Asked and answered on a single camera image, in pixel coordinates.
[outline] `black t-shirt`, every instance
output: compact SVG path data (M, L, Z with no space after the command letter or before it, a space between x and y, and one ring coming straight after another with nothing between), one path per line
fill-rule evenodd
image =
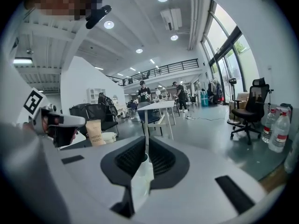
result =
M178 98L179 98L179 99L185 99L184 87L183 87L181 84L179 84L179 85L177 86L177 91L179 91L179 90L181 90L181 92L180 92L180 94L178 95Z
M144 89L141 88L139 91L138 91L138 95L140 95L140 102L150 102L150 98L149 98L149 95L150 95L150 89L149 87L145 87Z

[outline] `ceiling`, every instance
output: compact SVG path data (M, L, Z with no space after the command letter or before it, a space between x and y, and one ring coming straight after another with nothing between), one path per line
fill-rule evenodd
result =
M191 75L191 76L190 75L189 76L182 76L182 77L177 77L175 79L167 79L167 80L163 80L163 81L159 81L159 82L146 84L146 86L149 87L151 91L153 91L156 88L158 88L159 85L162 86L162 87L172 87L172 83L174 81L177 81L178 83L180 83L180 81L183 81L183 84L188 84L198 76L199 76L198 74ZM125 94L129 94L129 95L137 94L138 89L139 88L125 89Z
M59 21L33 11L20 31L16 57L30 57L30 66L18 65L18 71L32 87L48 92L59 92L60 73L68 67L74 55L81 56L106 75L123 72L126 76L167 65L169 56L187 50L190 31L190 0L103 0L112 11L92 30L85 29L84 21ZM176 32L167 31L160 11L180 8L183 26L179 39L171 41ZM104 22L113 21L113 29L105 29Z

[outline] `glossy floor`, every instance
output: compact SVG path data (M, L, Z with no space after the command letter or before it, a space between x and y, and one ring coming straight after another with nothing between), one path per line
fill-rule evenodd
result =
M262 179L279 166L290 150L290 142L287 142L283 152L277 154L269 150L268 145L252 132L250 132L251 146L247 145L248 139L245 132L236 133L231 140L232 126L227 123L227 106L199 107L194 104L190 105L188 113L181 113L180 117L178 113L174 115L177 124L171 127L176 142L208 149L218 154L219 158L233 162L256 180ZM133 116L133 119L118 119L120 132L118 140L143 135L138 113L136 115L134 113ZM197 119L189 120L186 119L187 116ZM162 131L164 137L168 138L168 129L163 127ZM154 131L154 128L150 128L150 135L161 136L161 133L159 129Z

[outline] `plastic bottle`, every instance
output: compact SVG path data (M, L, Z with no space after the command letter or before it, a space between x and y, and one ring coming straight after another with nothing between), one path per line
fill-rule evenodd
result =
M281 153L284 149L289 130L290 118L286 115L286 112L282 112L282 115L274 124L274 130L268 144L269 149L276 153Z
M267 115L266 123L263 128L262 140L265 143L269 143L269 139L277 119L278 117L276 116L276 109L271 109L271 112Z
M295 169L298 159L299 159L299 132L297 132L291 150L285 160L285 171L287 173L290 174Z

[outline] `white table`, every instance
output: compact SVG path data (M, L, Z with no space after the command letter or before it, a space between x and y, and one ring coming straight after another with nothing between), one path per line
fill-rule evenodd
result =
M171 108L172 115L173 115L173 118L174 118L173 106L174 106L174 100L170 100L170 101L162 101L162 102L159 102L159 103L153 103L153 104L150 104L150 105L147 105L145 107L142 107L142 108L138 109L139 111L142 111L142 110L145 111L144 112L144 114L145 114L145 125L144 125L145 131L144 132L145 132L145 144L146 145L149 145L149 130L148 130L149 127L162 127L162 126L165 126L165 125L167 126L167 124L161 124L161 121L162 121L165 114L166 114L166 118L167 118L168 125L169 125L170 135L171 135L171 138L173 140L171 124L170 124L170 120L169 120L169 114L167 112L167 108ZM162 118L156 124L150 124L149 125L149 123L148 123L148 110L155 110L155 109L159 109L159 110L160 109L165 109L165 113L162 116Z

